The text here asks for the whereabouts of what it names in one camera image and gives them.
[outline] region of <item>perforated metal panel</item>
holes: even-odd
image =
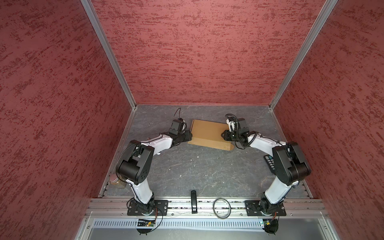
[[[138,218],[97,218],[93,223],[93,228],[136,228]],[[207,218],[164,218],[158,228],[185,228],[185,229],[205,229],[205,230],[248,230],[263,231],[262,219],[207,219]]]

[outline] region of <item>flattened cardboard box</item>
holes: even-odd
[[[188,143],[231,151],[235,146],[221,137],[221,134],[228,129],[226,123],[193,119],[191,126],[192,140]]]

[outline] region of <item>black cable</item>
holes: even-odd
[[[280,144],[282,146],[282,144],[279,141],[276,141],[275,139],[272,139],[272,138],[269,138],[269,137],[264,137],[261,134],[260,134],[260,137],[271,139],[272,141],[274,141],[274,142],[276,142],[276,143],[278,143],[278,144]]]
[[[150,143],[150,142],[153,142],[153,141],[155,141],[155,140],[157,140],[157,139],[161,139],[163,137],[163,134],[162,133],[159,133],[159,136],[158,137],[156,137],[156,138],[154,138],[154,139],[150,139],[150,140],[148,140],[148,141],[142,141],[142,143]]]
[[[251,139],[251,141],[249,141],[249,143],[247,145],[243,145],[242,141],[240,141],[240,136],[239,136],[240,128],[239,128],[239,121],[238,121],[237,117],[231,113],[226,114],[225,117],[228,118],[230,121],[233,121],[236,124],[236,140],[237,140],[237,142],[240,142],[240,145],[243,148],[239,148],[235,142],[236,147],[238,149],[242,149],[242,150],[249,147],[253,143],[253,141],[256,139],[257,133],[254,134],[253,138]]]
[[[181,108],[178,108],[173,116],[176,115],[177,111],[179,111],[179,118],[180,118],[180,111],[181,111]]]
[[[131,202],[133,199],[135,199],[135,198],[133,197],[133,198],[131,198],[131,199],[129,199],[129,200],[127,201],[127,215],[128,215],[128,210],[129,210],[129,208],[128,208],[128,203]]]
[[[119,174],[116,172],[116,176],[118,177],[118,179],[120,179],[121,181],[123,181],[123,182],[127,182],[127,181],[125,181],[125,180],[122,180],[120,177],[119,177]],[[132,187],[132,184],[130,184],[129,182],[127,182],[128,184],[129,184],[129,186],[131,187],[131,189],[132,189],[132,191],[133,191],[133,193],[137,196],[137,194],[136,194],[136,192],[135,192],[135,189]]]
[[[158,228],[160,225],[161,225],[161,223],[163,222],[163,218],[164,218],[164,215],[163,215],[163,211],[161,210],[161,209],[158,209],[160,212],[161,212],[161,222],[154,228],[154,229],[152,229],[151,231],[149,231],[148,233],[150,233],[150,232],[153,232],[156,228]]]
[[[138,197],[138,195],[137,195],[137,193],[135,192],[135,188],[131,185],[131,188],[132,188],[132,191],[135,193],[135,195],[137,196],[137,199],[139,200],[139,202],[141,202],[142,204],[145,204],[145,203],[143,203],[140,199],[139,199],[139,197]]]

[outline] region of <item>wire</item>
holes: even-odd
[[[156,207],[156,213],[155,213],[155,222],[156,222],[156,219],[157,219],[157,215],[158,215],[158,211],[157,211],[157,207]]]
[[[154,229],[149,231],[148,233],[153,232],[154,230],[156,230],[156,228],[158,228],[161,225],[161,223],[163,222],[164,214],[163,214],[161,209],[159,209],[159,211],[161,212],[161,222]]]
[[[138,200],[140,203],[145,204],[145,203],[143,203],[143,202],[140,200],[140,198],[138,197],[138,194],[136,193],[135,188],[133,187],[133,185],[130,184],[130,183],[128,183],[128,184],[129,184],[129,186],[131,187],[131,189],[132,189],[133,193],[135,194],[135,196],[137,197],[137,200]]]
[[[131,202],[133,199],[135,199],[135,198],[133,197],[133,198],[131,198],[131,199],[129,199],[129,200],[127,201],[127,215],[128,215],[128,210],[129,210],[129,208],[128,208],[128,203]]]
[[[271,221],[273,221],[274,219],[275,219],[275,217],[276,217],[276,212],[275,212],[275,215],[273,216],[273,218],[272,218],[272,220]]]
[[[228,118],[229,120],[233,121],[236,124],[236,141],[240,142],[240,145],[243,148],[239,148],[237,146],[236,142],[235,142],[236,147],[238,149],[242,149],[242,150],[244,150],[245,148],[249,147],[253,143],[253,141],[256,139],[257,133],[254,134],[253,138],[251,139],[251,141],[249,141],[249,143],[247,145],[243,145],[242,141],[240,141],[240,136],[239,136],[240,128],[239,128],[239,121],[238,121],[237,117],[235,115],[231,114],[231,113],[226,114],[225,117]]]
[[[156,137],[156,138],[154,138],[154,139],[150,139],[150,140],[148,140],[148,141],[142,141],[142,143],[150,143],[150,142],[153,142],[153,141],[155,141],[155,140],[157,140],[157,139],[160,139],[160,138],[162,138],[163,137],[163,134],[162,133],[159,133],[159,136],[158,137]]]
[[[118,177],[118,179],[120,179],[121,181],[123,181],[123,182],[127,182],[127,181],[124,181],[124,180],[122,180],[120,177],[119,177],[119,175],[118,175],[118,173],[116,173],[116,176]],[[129,186],[131,187],[131,189],[132,189],[132,191],[133,191],[133,193],[135,194],[135,196],[137,196],[137,193],[135,192],[135,189],[133,188],[133,185],[132,184],[130,184],[129,182],[127,182],[128,184],[129,184]]]
[[[269,137],[264,137],[263,135],[260,134],[260,137],[263,137],[263,138],[268,138],[268,139],[271,139],[272,141],[275,141],[276,143],[280,144],[282,146],[282,144],[279,142],[279,141],[276,141],[272,138],[269,138]]]
[[[173,116],[176,115],[177,111],[179,111],[179,118],[180,118],[180,111],[181,111],[181,108],[178,108]]]

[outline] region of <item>aluminum frame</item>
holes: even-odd
[[[100,219],[136,219],[137,216],[127,216],[126,202],[131,197],[104,197],[91,199],[89,207],[83,219],[83,224],[75,240],[87,240],[91,233],[94,222]],[[217,198],[197,198],[198,213],[192,214],[192,206],[190,197],[159,197],[156,200],[168,200],[168,213],[164,219],[180,219],[180,220],[199,220],[214,221],[217,217],[214,215],[212,207],[213,202]],[[272,216],[248,217],[245,210],[245,200],[255,200],[249,198],[228,197],[231,204],[231,215],[228,220],[233,221],[250,221],[252,219],[266,219]],[[228,207],[225,203],[217,203],[220,211],[227,211]],[[339,240],[333,224],[329,218],[321,199],[286,199],[284,201],[287,216],[280,218],[314,218],[319,220],[319,225],[327,240]]]
[[[128,121],[127,121],[127,124],[126,124],[126,126],[124,128],[124,132],[121,135],[121,138],[120,138],[120,141],[119,141],[119,145],[116,148],[115,155],[113,156],[113,159],[112,159],[112,162],[111,162],[111,164],[109,166],[108,172],[107,172],[107,174],[106,174],[106,176],[104,178],[104,182],[103,182],[103,185],[101,186],[101,189],[100,189],[98,197],[103,197],[105,188],[106,188],[108,180],[109,180],[109,176],[112,173],[115,173],[115,166],[116,166],[116,164],[117,164],[117,162],[119,160],[119,157],[120,157],[121,153],[124,150],[123,147],[124,147],[124,144],[125,144],[126,139],[128,137],[129,130],[131,129],[131,126],[132,126],[132,123],[133,123],[133,118],[135,116],[136,110],[137,110],[137,108],[132,108],[131,114],[130,114],[130,116],[128,118]]]
[[[99,41],[105,51],[105,54],[107,55],[108,60],[111,63],[113,70],[115,71],[115,74],[120,82],[120,85],[129,101],[129,104],[131,105],[131,108],[135,109],[137,106],[135,99],[133,98],[133,95],[131,93],[131,90],[129,89],[128,83],[125,80],[124,74],[121,71],[119,63],[116,59],[115,54],[113,53],[113,50],[109,44],[107,36],[105,35],[105,32],[99,21],[99,18],[97,17],[96,11],[92,5],[91,0],[80,0],[80,1],[85,9],[85,12],[88,15],[89,20],[91,21],[93,29],[95,30],[96,35],[99,38]]]
[[[91,199],[85,218],[136,218],[127,216],[126,203],[131,197],[103,197]],[[213,202],[217,198],[197,198],[197,214],[192,214],[190,197],[157,197],[156,200],[168,200],[168,212],[164,218],[217,218],[213,213]],[[259,200],[252,198],[226,197],[231,204],[229,218],[269,218],[266,216],[248,217],[245,209],[245,200]],[[228,209],[225,203],[217,206]],[[321,199],[286,199],[284,201],[287,216],[281,218],[329,218]]]
[[[315,22],[313,23],[307,37],[305,38],[299,52],[296,55],[296,58],[293,60],[293,63],[291,67],[289,68],[287,74],[285,75],[283,81],[281,82],[281,85],[279,89],[277,90],[275,96],[273,97],[270,108],[273,110],[275,106],[277,105],[278,101],[280,100],[281,96],[283,95],[285,89],[287,88],[288,84],[293,78],[293,75],[299,68],[301,62],[303,61],[305,55],[309,51],[309,49],[312,46],[312,43],[316,39],[317,35],[319,34],[321,28],[324,26],[325,21],[331,14],[333,8],[335,7],[338,0],[326,0],[323,7],[321,8],[319,15],[317,16]]]

